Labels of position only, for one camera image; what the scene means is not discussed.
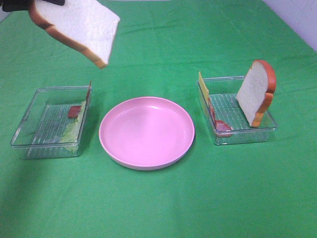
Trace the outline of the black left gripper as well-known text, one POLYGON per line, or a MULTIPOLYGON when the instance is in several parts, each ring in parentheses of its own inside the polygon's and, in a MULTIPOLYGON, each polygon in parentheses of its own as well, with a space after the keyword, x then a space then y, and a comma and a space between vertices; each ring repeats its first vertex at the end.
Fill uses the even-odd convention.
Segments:
MULTIPOLYGON (((55 5, 64 5, 65 0, 44 0, 55 5)), ((3 11, 23 11, 28 10, 33 0, 2 0, 3 11)))

